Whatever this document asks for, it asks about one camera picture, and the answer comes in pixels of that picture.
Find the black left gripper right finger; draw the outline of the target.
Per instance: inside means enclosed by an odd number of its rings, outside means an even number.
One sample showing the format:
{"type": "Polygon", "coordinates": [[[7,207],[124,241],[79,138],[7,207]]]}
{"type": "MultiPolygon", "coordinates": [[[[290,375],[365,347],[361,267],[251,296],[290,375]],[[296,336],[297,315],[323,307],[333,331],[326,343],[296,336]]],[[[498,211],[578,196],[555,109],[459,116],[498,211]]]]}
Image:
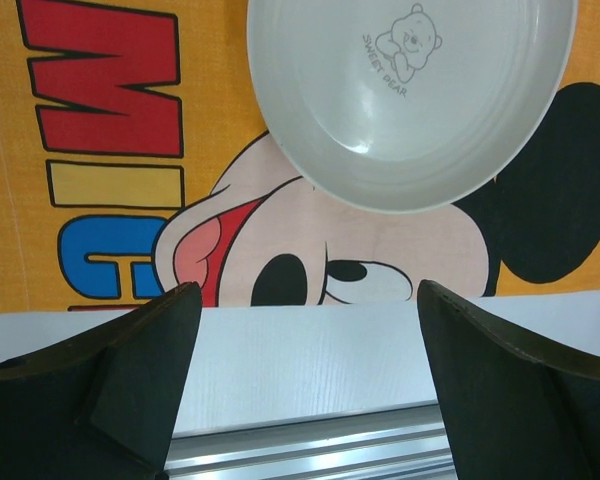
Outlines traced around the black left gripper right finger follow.
{"type": "Polygon", "coordinates": [[[458,478],[600,479],[599,356],[434,281],[417,310],[458,478]]]}

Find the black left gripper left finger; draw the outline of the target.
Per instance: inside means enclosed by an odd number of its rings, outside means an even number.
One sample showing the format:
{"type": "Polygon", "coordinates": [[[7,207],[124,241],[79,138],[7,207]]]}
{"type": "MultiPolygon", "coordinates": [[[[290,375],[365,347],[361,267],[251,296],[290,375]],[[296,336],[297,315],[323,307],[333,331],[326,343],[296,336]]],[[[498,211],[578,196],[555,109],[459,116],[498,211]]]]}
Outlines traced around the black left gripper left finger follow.
{"type": "Polygon", "coordinates": [[[0,479],[165,479],[202,312],[185,283],[0,363],[0,479]]]}

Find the orange cartoon mouse placemat cloth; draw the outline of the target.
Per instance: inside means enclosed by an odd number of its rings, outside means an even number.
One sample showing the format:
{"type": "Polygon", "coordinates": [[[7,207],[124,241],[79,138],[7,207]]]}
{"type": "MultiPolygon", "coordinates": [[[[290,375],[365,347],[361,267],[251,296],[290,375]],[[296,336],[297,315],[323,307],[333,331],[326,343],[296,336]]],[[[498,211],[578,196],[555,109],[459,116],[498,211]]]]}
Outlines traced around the orange cartoon mouse placemat cloth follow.
{"type": "Polygon", "coordinates": [[[252,1],[0,1],[0,312],[600,290],[600,1],[521,151],[446,205],[313,185],[252,84],[252,1]]]}

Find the cream round plate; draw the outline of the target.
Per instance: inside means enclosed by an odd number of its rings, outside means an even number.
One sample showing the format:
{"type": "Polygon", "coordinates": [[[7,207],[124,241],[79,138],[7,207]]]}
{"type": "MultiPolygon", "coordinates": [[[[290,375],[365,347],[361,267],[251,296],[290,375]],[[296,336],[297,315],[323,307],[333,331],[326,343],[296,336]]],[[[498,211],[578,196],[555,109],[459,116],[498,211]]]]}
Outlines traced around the cream round plate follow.
{"type": "Polygon", "coordinates": [[[275,143],[324,192],[417,212],[493,179],[549,109],[575,1],[252,1],[249,69],[275,143]]]}

